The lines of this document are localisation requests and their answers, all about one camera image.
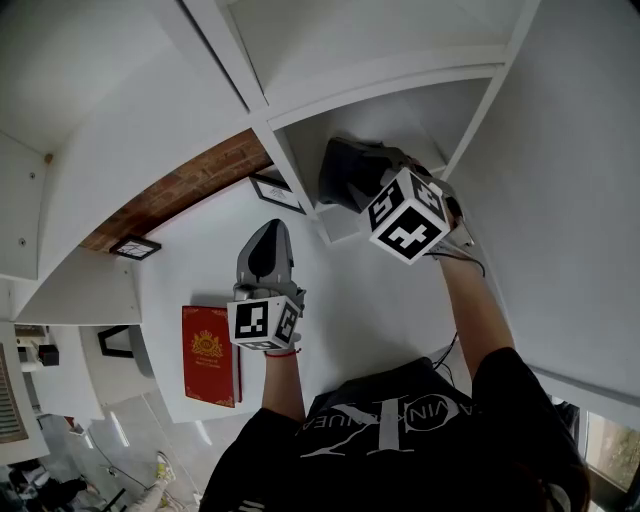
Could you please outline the person's black t-shirt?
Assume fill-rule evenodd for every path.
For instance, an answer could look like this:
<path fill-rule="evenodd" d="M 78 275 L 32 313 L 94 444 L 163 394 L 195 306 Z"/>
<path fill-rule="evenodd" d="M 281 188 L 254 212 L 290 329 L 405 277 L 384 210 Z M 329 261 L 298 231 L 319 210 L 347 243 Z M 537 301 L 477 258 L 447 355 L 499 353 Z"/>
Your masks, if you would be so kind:
<path fill-rule="evenodd" d="M 304 422 L 261 409 L 200 512 L 584 512 L 575 443 L 512 349 L 464 394 L 427 358 L 317 396 Z"/>

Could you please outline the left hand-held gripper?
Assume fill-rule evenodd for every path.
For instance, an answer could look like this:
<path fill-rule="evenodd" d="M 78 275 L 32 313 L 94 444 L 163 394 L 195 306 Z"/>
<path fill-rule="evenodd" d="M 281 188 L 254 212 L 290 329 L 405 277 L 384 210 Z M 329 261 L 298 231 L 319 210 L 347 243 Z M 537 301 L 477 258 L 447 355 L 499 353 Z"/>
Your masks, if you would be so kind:
<path fill-rule="evenodd" d="M 289 294 L 276 290 L 292 282 L 294 267 L 289 231 L 280 219 L 259 228 L 240 251 L 233 301 L 227 304 L 232 344 L 261 352 L 291 351 L 299 341 L 306 291 L 293 285 Z M 248 284 L 259 283 L 264 286 Z"/>

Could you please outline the black frame with line drawing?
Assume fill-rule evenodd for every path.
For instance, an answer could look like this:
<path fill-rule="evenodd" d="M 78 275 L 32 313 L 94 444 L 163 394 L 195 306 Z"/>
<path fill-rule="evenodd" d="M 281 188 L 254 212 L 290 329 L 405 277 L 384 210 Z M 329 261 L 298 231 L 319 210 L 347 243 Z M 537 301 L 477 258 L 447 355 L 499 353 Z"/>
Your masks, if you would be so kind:
<path fill-rule="evenodd" d="M 135 261 L 142 261 L 158 252 L 162 245 L 142 237 L 128 235 L 118 241 L 109 249 L 109 253 L 129 258 Z"/>

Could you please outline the window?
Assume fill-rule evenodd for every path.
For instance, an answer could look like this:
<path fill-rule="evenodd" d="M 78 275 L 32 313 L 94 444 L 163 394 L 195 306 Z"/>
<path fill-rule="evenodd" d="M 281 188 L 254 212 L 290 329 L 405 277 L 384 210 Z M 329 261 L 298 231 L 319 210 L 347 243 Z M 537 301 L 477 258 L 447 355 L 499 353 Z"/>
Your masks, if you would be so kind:
<path fill-rule="evenodd" d="M 589 512 L 640 512 L 640 431 L 561 398 L 551 401 L 586 462 Z"/>

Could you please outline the red hardcover book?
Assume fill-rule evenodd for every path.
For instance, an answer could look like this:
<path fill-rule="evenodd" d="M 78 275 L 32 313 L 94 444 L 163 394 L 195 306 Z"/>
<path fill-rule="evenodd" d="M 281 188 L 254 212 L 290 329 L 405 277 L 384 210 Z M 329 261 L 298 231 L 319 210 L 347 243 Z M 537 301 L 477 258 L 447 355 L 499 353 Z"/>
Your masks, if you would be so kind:
<path fill-rule="evenodd" d="M 182 347 L 186 397 L 235 408 L 242 401 L 240 353 L 229 338 L 227 310 L 183 306 Z"/>

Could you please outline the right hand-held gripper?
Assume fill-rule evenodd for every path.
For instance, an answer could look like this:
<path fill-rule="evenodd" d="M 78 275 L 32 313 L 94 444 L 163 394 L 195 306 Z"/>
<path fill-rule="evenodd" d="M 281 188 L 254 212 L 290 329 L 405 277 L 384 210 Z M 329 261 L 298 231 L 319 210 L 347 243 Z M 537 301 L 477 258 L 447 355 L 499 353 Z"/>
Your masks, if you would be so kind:
<path fill-rule="evenodd" d="M 455 197 L 445 183 L 405 167 L 374 198 L 348 184 L 359 227 L 370 242 L 412 265 L 425 255 L 468 258 L 474 240 L 466 225 L 451 231 L 444 198 Z"/>

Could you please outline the brown louvred panel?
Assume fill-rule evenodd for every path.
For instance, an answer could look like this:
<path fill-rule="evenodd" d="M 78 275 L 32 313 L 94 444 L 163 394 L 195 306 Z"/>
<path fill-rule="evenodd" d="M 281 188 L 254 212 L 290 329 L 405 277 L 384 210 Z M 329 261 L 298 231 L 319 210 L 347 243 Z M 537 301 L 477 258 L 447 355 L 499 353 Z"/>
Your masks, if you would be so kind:
<path fill-rule="evenodd" d="M 0 344 L 0 444 L 28 438 L 10 382 L 4 348 Z"/>

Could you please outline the white cube shelving unit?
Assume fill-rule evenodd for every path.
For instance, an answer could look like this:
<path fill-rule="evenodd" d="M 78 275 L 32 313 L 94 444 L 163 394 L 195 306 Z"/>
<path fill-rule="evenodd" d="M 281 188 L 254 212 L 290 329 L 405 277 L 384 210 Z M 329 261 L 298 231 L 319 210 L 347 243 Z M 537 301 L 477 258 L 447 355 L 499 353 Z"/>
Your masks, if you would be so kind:
<path fill-rule="evenodd" d="M 183 0 L 249 122 L 326 243 L 357 233 L 320 200 L 335 136 L 455 169 L 540 0 Z"/>

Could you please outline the person's right forearm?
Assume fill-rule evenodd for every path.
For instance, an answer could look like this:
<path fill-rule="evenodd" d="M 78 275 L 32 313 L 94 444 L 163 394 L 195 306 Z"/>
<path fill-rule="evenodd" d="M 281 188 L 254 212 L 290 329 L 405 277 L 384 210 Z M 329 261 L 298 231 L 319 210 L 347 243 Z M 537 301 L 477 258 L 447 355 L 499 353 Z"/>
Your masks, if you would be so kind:
<path fill-rule="evenodd" d="M 480 267 L 467 259 L 439 256 L 460 345 L 471 378 L 491 353 L 514 349 L 514 340 Z"/>

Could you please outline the person's right hand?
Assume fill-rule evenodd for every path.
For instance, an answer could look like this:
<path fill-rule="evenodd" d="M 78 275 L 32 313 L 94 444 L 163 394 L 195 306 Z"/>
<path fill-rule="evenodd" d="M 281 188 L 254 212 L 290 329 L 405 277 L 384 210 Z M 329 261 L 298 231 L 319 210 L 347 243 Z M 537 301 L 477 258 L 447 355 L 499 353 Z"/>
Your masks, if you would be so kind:
<path fill-rule="evenodd" d="M 460 226 L 464 226 L 464 214 L 457 199 L 453 196 L 446 196 L 444 198 L 444 203 L 451 231 L 456 230 Z"/>

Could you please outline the white side table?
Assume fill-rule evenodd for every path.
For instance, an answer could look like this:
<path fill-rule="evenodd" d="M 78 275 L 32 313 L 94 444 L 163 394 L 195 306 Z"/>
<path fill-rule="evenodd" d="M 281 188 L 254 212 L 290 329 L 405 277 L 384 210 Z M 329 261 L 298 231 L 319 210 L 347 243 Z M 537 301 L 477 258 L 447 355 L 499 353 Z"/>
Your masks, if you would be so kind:
<path fill-rule="evenodd" d="M 102 420 L 103 409 L 89 373 L 79 329 L 18 325 L 15 331 L 21 370 L 32 383 L 40 411 L 72 417 L 83 424 Z M 40 344 L 57 346 L 58 366 L 44 367 L 39 362 Z"/>

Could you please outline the white desk with drawers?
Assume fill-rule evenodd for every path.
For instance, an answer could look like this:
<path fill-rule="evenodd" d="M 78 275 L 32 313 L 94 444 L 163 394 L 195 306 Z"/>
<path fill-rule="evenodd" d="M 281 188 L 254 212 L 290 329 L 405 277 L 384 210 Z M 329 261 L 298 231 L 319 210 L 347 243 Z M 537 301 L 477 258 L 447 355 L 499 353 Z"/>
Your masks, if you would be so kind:
<path fill-rule="evenodd" d="M 260 200 L 241 181 L 182 212 L 151 237 L 160 250 L 136 266 L 143 337 L 165 405 L 177 423 L 256 411 L 264 356 L 245 350 L 241 403 L 230 409 L 187 397 L 182 317 L 185 306 L 225 306 L 236 262 L 251 235 L 272 219 L 285 222 L 294 281 L 305 292 L 296 330 L 306 401 L 343 382 L 381 372 L 446 347 L 455 331 L 439 263 L 406 265 L 356 235 L 326 244 L 312 221 Z"/>

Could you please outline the black frame with white print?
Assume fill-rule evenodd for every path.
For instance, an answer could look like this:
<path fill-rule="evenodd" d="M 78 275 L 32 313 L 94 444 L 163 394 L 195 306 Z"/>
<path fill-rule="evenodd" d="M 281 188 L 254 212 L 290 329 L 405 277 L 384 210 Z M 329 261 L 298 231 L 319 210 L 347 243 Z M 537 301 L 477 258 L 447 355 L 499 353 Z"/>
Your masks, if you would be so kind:
<path fill-rule="evenodd" d="M 249 179 L 259 199 L 302 215 L 305 214 L 295 194 L 284 181 L 259 174 L 251 175 Z"/>

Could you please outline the grey wiping cloth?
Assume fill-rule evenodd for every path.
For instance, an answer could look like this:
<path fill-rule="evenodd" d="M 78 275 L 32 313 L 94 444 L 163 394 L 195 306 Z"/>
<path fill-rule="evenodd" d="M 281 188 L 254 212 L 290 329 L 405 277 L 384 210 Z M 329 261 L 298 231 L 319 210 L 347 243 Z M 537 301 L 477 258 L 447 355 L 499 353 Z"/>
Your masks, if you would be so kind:
<path fill-rule="evenodd" d="M 397 147 L 333 137 L 327 143 L 319 172 L 318 201 L 356 212 L 349 183 L 375 198 L 383 188 L 385 173 L 396 174 L 405 167 L 415 169 L 412 159 Z"/>

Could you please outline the white overhead hutch cabinet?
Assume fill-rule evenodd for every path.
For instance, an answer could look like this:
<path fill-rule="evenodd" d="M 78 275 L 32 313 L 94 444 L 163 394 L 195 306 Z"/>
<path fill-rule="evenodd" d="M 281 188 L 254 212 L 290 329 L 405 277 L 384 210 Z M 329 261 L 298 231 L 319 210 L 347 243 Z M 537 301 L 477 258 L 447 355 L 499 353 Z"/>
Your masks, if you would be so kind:
<path fill-rule="evenodd" d="M 0 0 L 0 319 L 120 207 L 245 130 L 185 0 Z"/>

